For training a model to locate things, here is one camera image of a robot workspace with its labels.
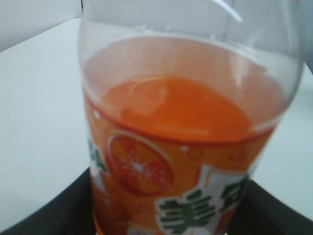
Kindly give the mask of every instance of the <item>white wall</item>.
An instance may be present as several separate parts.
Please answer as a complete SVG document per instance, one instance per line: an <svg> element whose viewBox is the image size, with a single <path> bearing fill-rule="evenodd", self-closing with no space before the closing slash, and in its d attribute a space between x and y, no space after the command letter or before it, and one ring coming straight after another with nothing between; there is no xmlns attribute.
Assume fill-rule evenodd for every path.
<svg viewBox="0 0 313 235"><path fill-rule="evenodd" d="M81 15L81 0L0 0L0 51Z"/></svg>
<svg viewBox="0 0 313 235"><path fill-rule="evenodd" d="M313 70L313 0L301 0L303 6L303 13L305 19L305 41L306 41L306 62L311 70ZM284 50L286 45L284 45L279 38L281 35L286 35L287 32L284 30L284 17L277 14L268 14L265 15L265 12L269 12L272 10L272 13L275 13L275 10L279 9L280 5L283 1L277 0L234 0L233 7L239 13L249 7L251 4L251 9L255 9L252 11L250 15L246 14L245 19L250 20L250 22L246 23L246 32L250 32L252 28L256 28L256 25L264 26L263 30L270 30L271 37L268 39L260 38L262 40L262 44L260 47L264 47L265 49L271 49L271 47L276 47L278 50ZM253 22L254 19L261 19L260 22ZM242 38L247 37L245 35L245 31L241 28L241 30L236 30L236 22L230 21L229 31L227 32L227 38L234 40L242 40Z"/></svg>
<svg viewBox="0 0 313 235"><path fill-rule="evenodd" d="M230 18L227 39L269 51L288 48L282 0L235 0L234 10L243 18Z"/></svg>

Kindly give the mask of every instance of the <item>black base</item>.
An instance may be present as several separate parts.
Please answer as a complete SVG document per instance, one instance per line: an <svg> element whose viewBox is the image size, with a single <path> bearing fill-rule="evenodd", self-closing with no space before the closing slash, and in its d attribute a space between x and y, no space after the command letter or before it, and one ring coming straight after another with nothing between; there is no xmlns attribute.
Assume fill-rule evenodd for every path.
<svg viewBox="0 0 313 235"><path fill-rule="evenodd" d="M45 207L1 235L95 235L89 170ZM255 182L248 187L228 235L313 235L313 222Z"/></svg>

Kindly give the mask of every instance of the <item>orange juice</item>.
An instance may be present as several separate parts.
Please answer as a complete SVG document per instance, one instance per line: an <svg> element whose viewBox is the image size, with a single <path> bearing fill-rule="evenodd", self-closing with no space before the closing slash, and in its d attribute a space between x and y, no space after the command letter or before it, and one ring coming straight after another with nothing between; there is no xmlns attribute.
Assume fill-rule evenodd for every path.
<svg viewBox="0 0 313 235"><path fill-rule="evenodd" d="M101 78L89 82L99 88ZM110 86L97 98L84 92L99 235L223 234L271 129L254 131L253 114L188 76Z"/></svg>

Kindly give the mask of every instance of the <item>orange liquid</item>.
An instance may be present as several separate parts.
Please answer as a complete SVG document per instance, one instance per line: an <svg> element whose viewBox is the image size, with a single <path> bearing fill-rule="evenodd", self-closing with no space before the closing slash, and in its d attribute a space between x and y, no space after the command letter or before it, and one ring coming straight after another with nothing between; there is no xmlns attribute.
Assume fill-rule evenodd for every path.
<svg viewBox="0 0 313 235"><path fill-rule="evenodd" d="M141 77L111 89L107 115L145 134L187 141L242 139L252 127L246 114L213 89L176 76Z"/></svg>

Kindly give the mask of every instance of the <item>chinese character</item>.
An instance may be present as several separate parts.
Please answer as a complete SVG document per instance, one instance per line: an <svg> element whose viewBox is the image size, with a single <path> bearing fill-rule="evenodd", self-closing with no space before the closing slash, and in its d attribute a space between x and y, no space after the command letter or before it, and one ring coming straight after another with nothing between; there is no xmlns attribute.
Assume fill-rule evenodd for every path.
<svg viewBox="0 0 313 235"><path fill-rule="evenodd" d="M159 206L165 211L165 216L160 218L162 226L172 230L172 234L183 234L188 228L203 227L215 215L215 207L209 204L211 197L202 198L200 189L189 194L186 199L185 203L170 199Z"/></svg>
<svg viewBox="0 0 313 235"><path fill-rule="evenodd" d="M240 182L225 187L221 195L221 198L224 200L224 206L220 209L220 212L225 211L241 199L245 192L248 181L249 178L246 176Z"/></svg>
<svg viewBox="0 0 313 235"><path fill-rule="evenodd" d="M90 140L88 140L88 146L91 160L95 161L97 167L102 169L104 172L108 172L106 166L101 161L101 152L99 147L92 143Z"/></svg>

